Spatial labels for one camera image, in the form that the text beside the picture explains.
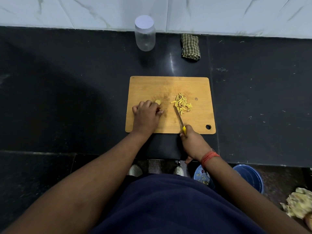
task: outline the chopped ginger pile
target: chopped ginger pile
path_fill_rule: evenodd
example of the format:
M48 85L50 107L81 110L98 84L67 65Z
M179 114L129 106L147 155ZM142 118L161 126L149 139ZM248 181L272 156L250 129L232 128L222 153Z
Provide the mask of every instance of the chopped ginger pile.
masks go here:
M177 107L180 115L182 115L184 112L189 112L192 110L192 104L188 103L185 95L181 93L176 96L176 100L172 101L171 104L172 103L174 103L174 106Z

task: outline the person's right arm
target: person's right arm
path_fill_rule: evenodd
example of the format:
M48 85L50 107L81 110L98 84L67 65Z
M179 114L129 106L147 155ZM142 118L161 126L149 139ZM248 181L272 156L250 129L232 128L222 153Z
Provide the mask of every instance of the person's right arm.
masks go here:
M190 125L186 135L180 134L183 147L188 154L185 163L192 159L201 161L212 149ZM247 214L268 233L309 233L295 220L288 217L273 203L246 182L221 157L212 157L205 162L205 169L227 193L233 204Z

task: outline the person's left arm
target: person's left arm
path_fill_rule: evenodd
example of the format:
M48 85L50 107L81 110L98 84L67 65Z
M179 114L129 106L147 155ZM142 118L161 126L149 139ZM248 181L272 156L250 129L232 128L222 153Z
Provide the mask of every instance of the person's left arm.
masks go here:
M87 233L157 128L163 112L151 101L142 101L132 110L134 125L127 137L49 189L4 233Z

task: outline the person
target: person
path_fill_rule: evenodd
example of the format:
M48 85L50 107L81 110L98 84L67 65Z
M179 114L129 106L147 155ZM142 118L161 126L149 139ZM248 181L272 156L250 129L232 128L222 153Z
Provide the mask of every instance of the person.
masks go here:
M173 174L136 177L114 201L163 113L151 101L132 109L130 134L49 189L4 233L308 233L213 153L190 125L180 134L186 163L201 161L232 204L204 184Z

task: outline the navy blue shirt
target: navy blue shirt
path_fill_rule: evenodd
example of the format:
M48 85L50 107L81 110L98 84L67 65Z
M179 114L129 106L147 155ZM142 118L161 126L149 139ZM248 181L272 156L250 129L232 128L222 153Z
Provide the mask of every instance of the navy blue shirt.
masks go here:
M170 174L132 182L91 233L265 233L204 184Z

